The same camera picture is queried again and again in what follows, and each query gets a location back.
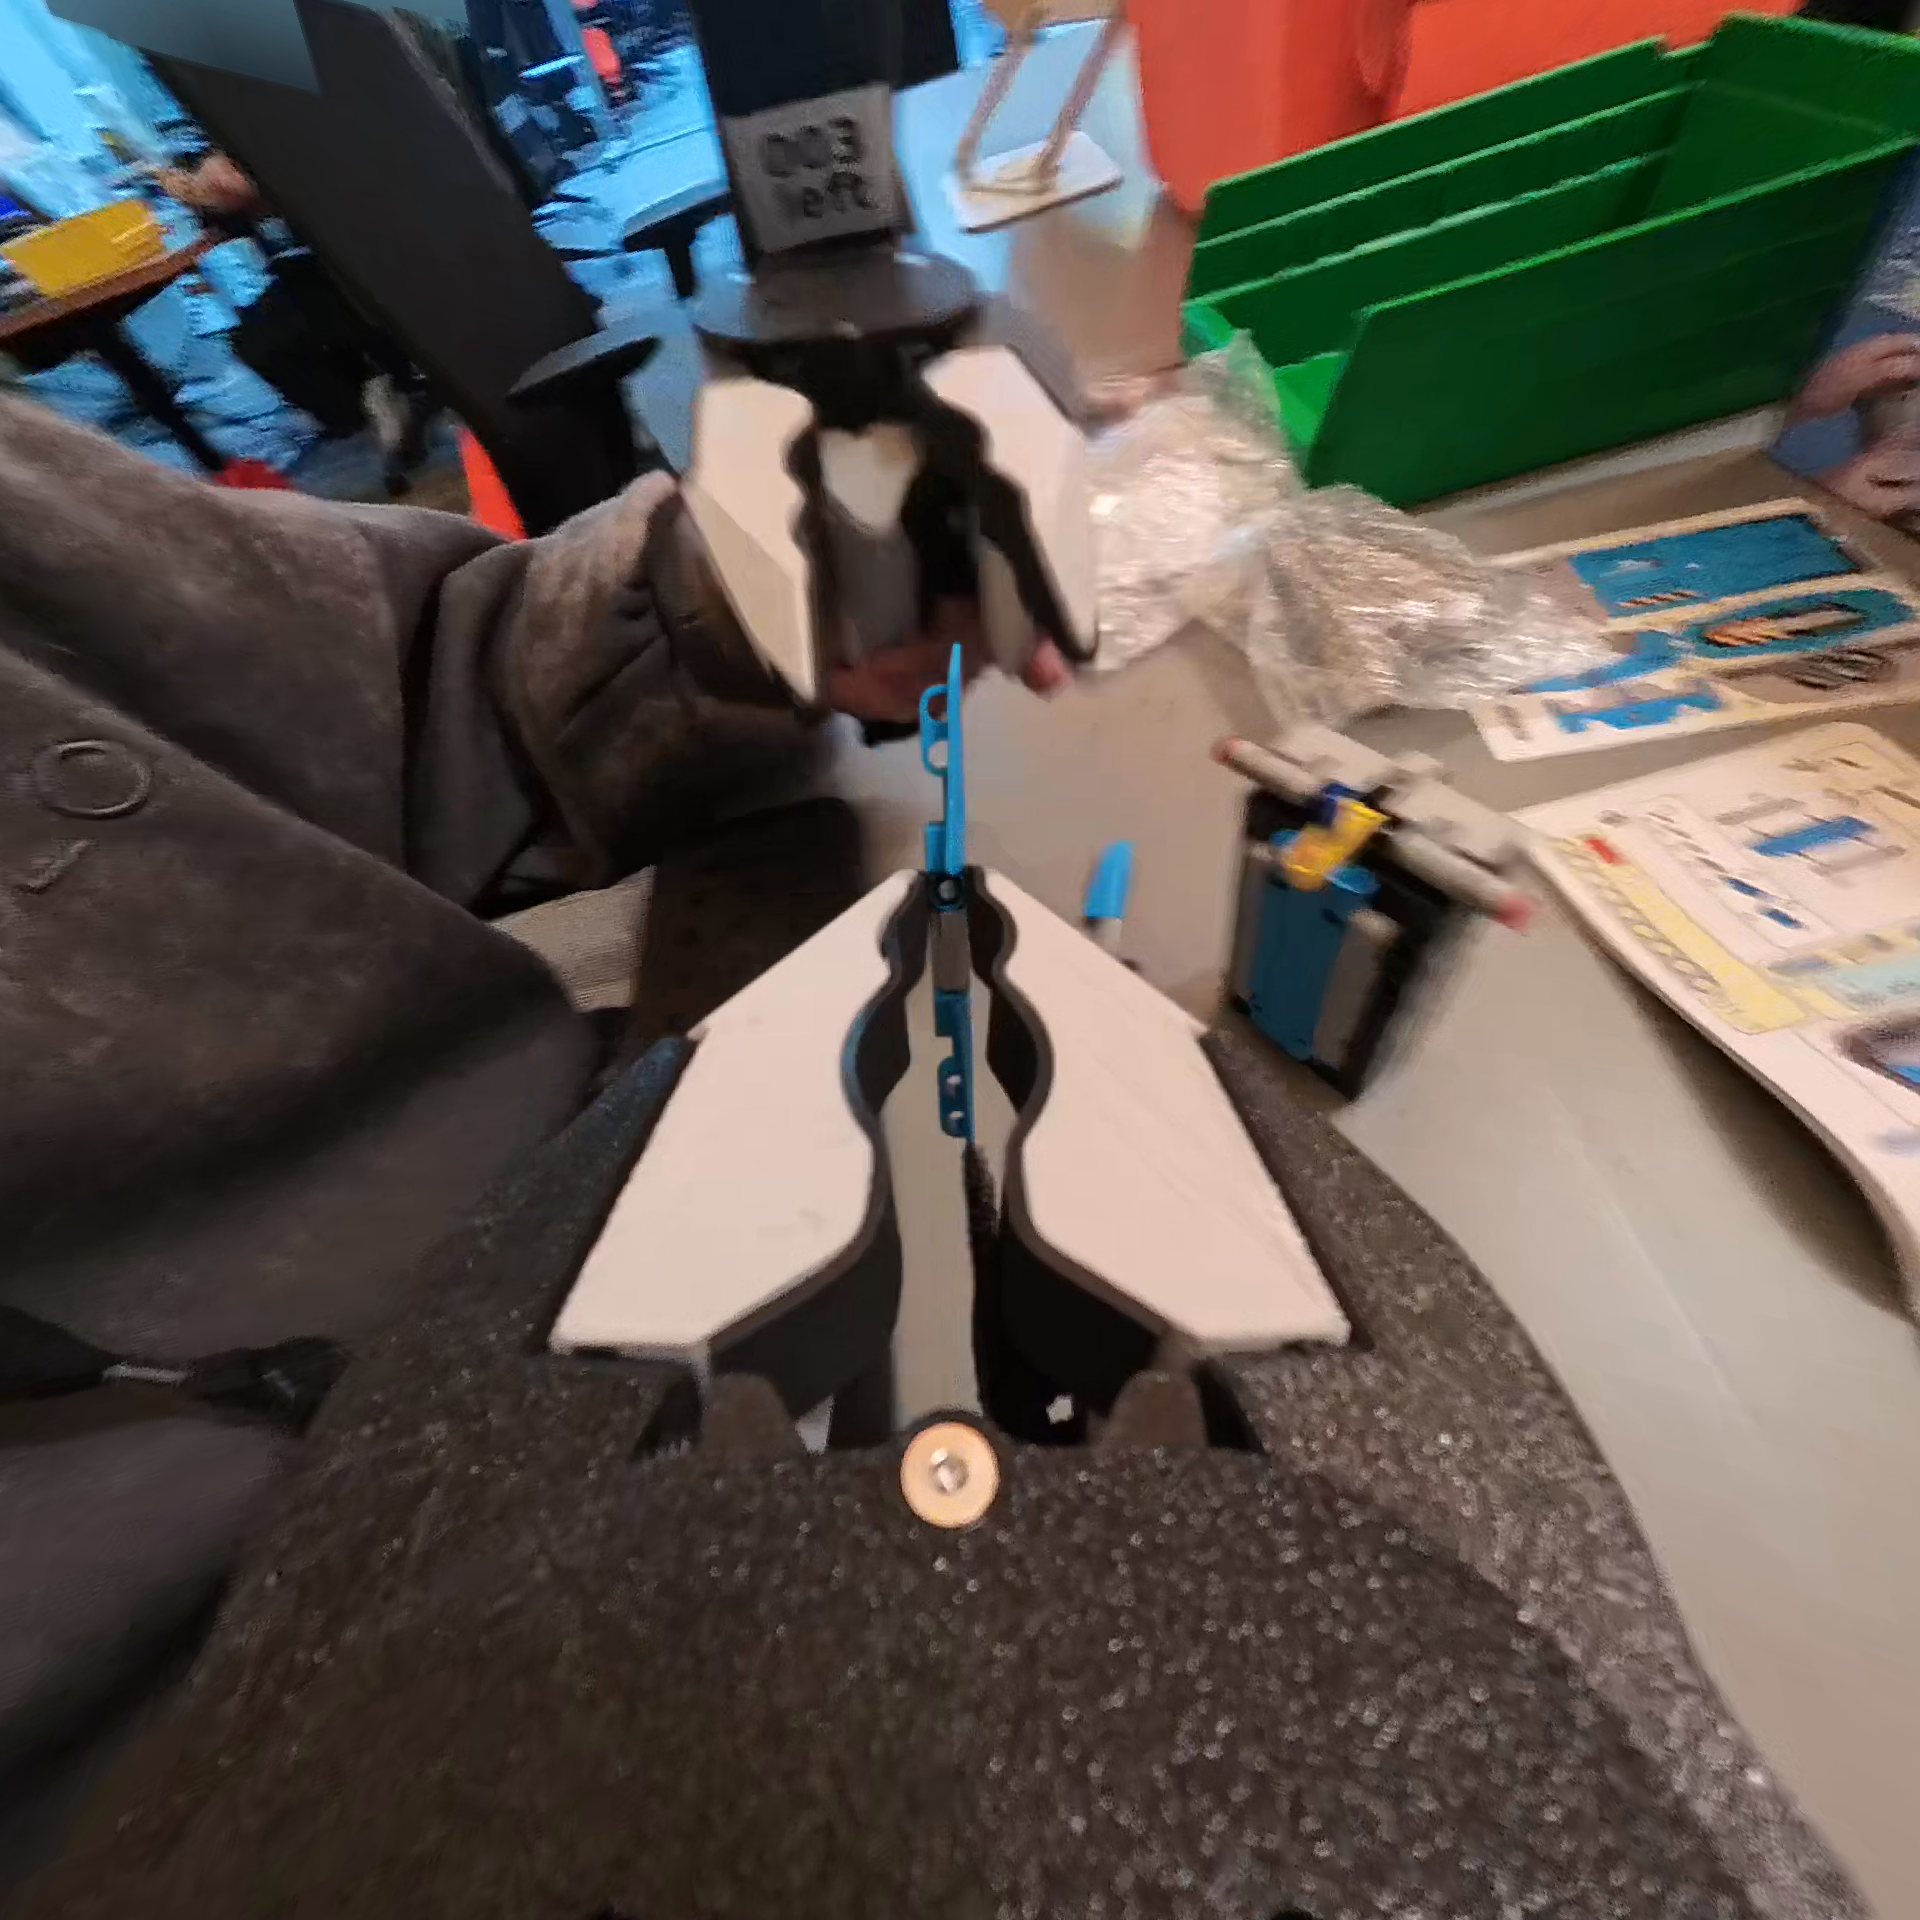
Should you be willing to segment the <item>black perforated panel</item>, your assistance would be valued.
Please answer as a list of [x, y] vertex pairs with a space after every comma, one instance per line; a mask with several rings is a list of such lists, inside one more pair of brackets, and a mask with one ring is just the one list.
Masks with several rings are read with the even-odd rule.
[[861, 827], [841, 799], [802, 799], [716, 827], [651, 876], [618, 1060], [685, 1039], [870, 888]]

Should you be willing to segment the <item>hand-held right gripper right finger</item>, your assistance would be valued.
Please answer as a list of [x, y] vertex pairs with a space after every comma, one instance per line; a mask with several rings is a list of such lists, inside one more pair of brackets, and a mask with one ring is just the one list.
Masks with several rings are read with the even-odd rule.
[[1068, 1398], [1190, 1360], [1344, 1350], [1349, 1313], [1207, 1028], [1003, 872], [973, 876], [984, 1068], [1011, 1107], [995, 1317]]

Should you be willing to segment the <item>yellow box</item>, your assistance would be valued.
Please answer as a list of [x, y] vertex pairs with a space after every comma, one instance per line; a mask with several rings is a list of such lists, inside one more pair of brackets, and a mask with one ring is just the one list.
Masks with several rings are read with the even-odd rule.
[[64, 298], [166, 251], [168, 236], [146, 200], [117, 200], [5, 243], [5, 264], [24, 278], [35, 298]]

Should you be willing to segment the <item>blue sticker sheet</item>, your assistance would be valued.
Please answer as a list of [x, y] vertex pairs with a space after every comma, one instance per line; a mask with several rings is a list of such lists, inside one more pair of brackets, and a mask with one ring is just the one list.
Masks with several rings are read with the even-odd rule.
[[1918, 586], [1802, 498], [1501, 554], [1604, 655], [1474, 707], [1499, 763], [1918, 705]]

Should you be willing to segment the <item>person's left forearm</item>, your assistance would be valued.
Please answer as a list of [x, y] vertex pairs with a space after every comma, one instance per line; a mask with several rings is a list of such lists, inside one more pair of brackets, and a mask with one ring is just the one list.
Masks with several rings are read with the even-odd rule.
[[405, 635], [405, 859], [443, 898], [628, 876], [821, 753], [664, 476], [546, 538], [421, 507], [365, 538]]

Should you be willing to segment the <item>black office chair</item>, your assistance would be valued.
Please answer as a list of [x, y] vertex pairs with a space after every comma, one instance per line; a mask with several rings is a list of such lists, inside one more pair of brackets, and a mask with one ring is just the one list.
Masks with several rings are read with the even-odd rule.
[[469, 430], [532, 533], [685, 457], [704, 360], [677, 308], [722, 187], [541, 222], [392, 11], [294, 2], [313, 86], [153, 53], [158, 79]]

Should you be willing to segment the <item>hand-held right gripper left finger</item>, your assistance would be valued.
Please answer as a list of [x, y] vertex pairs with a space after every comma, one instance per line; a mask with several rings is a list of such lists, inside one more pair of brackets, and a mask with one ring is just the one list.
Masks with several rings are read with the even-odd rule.
[[557, 1311], [557, 1358], [626, 1358], [841, 1398], [885, 1368], [899, 1217], [879, 1107], [910, 1066], [922, 872], [893, 872], [691, 1034]]

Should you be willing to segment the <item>grey desk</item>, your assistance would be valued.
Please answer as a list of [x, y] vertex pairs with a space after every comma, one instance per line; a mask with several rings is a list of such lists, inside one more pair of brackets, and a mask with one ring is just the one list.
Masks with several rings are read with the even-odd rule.
[[[1122, 183], [966, 236], [949, 153], [982, 70], [899, 94], [925, 236], [1056, 338], [1068, 384], [1180, 358], [1190, 222], [1139, 148], [1130, 49], [1083, 126]], [[1422, 507], [1501, 554], [1766, 503], [1771, 410]], [[1056, 705], [966, 700], [973, 848], [1056, 912], [1138, 844], [1122, 953], [1215, 1007], [1243, 785], [1224, 731], [1270, 737], [1233, 645], [1189, 633]], [[1373, 1089], [1333, 1110], [1482, 1271], [1621, 1477], [1691, 1644], [1876, 1917], [1918, 1917], [1918, 1327], [1860, 1187], [1714, 1042], [1541, 898], [1481, 930]], [[887, 1103], [906, 1298], [899, 1411], [971, 1399], [956, 1150], [912, 1077]]]

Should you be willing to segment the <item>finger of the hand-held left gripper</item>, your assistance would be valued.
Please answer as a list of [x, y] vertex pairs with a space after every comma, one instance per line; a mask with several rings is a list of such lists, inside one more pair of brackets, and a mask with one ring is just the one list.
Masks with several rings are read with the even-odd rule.
[[925, 369], [929, 456], [965, 507], [979, 610], [1000, 667], [1053, 641], [1098, 655], [1089, 443], [1032, 369], [1000, 341]]
[[759, 375], [711, 380], [692, 403], [685, 512], [753, 655], [802, 707], [823, 707], [834, 607], [811, 399]]

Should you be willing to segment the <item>orange plastic case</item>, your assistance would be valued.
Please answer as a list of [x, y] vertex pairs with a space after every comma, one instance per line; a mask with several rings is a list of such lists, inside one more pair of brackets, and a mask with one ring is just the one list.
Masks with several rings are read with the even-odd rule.
[[1126, 2], [1139, 137], [1199, 220], [1211, 181], [1623, 44], [1689, 48], [1734, 2]]

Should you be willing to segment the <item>large blue brick panel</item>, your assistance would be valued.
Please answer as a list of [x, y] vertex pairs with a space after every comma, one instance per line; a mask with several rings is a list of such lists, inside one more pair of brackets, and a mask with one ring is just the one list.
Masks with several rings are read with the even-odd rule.
[[940, 1123], [949, 1141], [973, 1144], [973, 971], [971, 971], [971, 862], [966, 862], [966, 753], [965, 753], [965, 663], [954, 654], [947, 687], [922, 695], [922, 763], [940, 784], [940, 813], [925, 827], [925, 898], [936, 1039], [941, 1046], [936, 1087]]

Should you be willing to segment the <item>person's left hand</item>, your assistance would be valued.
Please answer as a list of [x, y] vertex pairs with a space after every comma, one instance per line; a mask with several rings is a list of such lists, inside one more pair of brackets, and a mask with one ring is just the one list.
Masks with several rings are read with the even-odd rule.
[[959, 687], [979, 677], [1015, 677], [1050, 700], [1068, 689], [1076, 663], [1062, 645], [1027, 627], [1026, 654], [1003, 667], [982, 623], [982, 601], [971, 572], [947, 572], [922, 593], [917, 616], [885, 641], [861, 645], [859, 655], [830, 663], [823, 675], [823, 711], [843, 713], [861, 742], [894, 742], [917, 737], [922, 695], [947, 687], [954, 654], [959, 654]]

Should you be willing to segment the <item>black blue brick model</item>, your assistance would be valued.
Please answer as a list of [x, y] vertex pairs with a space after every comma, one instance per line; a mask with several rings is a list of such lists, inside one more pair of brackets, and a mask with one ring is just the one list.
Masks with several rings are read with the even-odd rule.
[[1524, 930], [1534, 898], [1507, 819], [1428, 753], [1384, 753], [1320, 722], [1221, 737], [1249, 785], [1227, 1003], [1344, 1102], [1385, 1066], [1474, 923]]

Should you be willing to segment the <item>green plastic bin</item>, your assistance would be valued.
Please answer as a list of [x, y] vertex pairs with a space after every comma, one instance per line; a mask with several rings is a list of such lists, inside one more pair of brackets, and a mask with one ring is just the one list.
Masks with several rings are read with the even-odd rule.
[[1777, 403], [1918, 153], [1918, 37], [1729, 15], [1215, 181], [1189, 353], [1385, 505]]

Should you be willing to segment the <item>clear plastic bag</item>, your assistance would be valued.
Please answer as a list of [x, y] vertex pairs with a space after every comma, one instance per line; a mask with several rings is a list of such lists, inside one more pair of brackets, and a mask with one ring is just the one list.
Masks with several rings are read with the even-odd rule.
[[1612, 659], [1600, 612], [1357, 488], [1310, 492], [1252, 341], [1089, 388], [1098, 675], [1211, 635], [1279, 717], [1465, 711]]

